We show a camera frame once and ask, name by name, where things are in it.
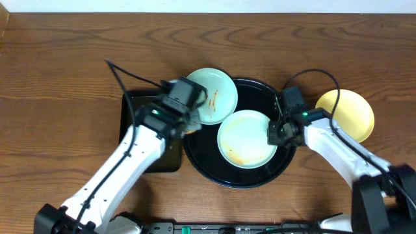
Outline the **light blue plate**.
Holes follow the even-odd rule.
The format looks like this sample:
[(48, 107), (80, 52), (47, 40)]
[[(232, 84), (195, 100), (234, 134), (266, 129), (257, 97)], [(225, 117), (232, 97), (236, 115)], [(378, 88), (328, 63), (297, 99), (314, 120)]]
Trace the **light blue plate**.
[(278, 147), (268, 144), (270, 118), (254, 110), (240, 110), (220, 125), (217, 144), (221, 155), (237, 168), (254, 169), (273, 158)]
[(205, 102), (198, 107), (201, 123), (215, 125), (234, 113), (238, 103), (235, 83), (229, 75), (214, 68), (202, 68), (192, 72), (187, 79), (198, 83), (207, 90), (198, 101)]

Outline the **yellow plate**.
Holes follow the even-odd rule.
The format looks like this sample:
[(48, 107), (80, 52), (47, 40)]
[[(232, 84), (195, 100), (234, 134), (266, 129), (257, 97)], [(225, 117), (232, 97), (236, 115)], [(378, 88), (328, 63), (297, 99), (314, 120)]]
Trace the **yellow plate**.
[(340, 89), (334, 119), (357, 142), (366, 140), (374, 129), (374, 113), (369, 103), (359, 94)]

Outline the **orange green scrub sponge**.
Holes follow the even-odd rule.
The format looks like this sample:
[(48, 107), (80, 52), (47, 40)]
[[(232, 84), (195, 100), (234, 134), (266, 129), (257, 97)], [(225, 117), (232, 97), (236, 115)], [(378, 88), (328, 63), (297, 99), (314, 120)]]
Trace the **orange green scrub sponge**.
[(185, 134), (186, 135), (189, 135), (189, 134), (193, 134), (193, 133), (195, 133), (197, 130), (186, 130), (185, 131)]

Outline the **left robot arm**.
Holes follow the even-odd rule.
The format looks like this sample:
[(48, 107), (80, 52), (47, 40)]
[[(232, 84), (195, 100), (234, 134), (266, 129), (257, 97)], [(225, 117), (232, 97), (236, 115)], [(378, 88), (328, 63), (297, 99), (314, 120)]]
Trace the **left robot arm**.
[(105, 233), (111, 218), (138, 178), (172, 140), (200, 129), (197, 109), (207, 90), (184, 77), (132, 113), (132, 124), (94, 176), (59, 208), (45, 204), (34, 218), (35, 233)]

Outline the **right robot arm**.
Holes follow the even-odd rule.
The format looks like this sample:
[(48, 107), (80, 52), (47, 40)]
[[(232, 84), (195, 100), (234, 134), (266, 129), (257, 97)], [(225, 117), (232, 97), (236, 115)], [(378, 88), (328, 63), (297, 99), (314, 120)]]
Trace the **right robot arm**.
[(352, 189), (350, 215), (318, 222), (320, 233), (414, 233), (415, 170), (393, 166), (345, 133), (328, 111), (310, 109), (299, 88), (277, 94), (279, 118), (268, 124), (268, 144), (306, 146), (321, 155)]

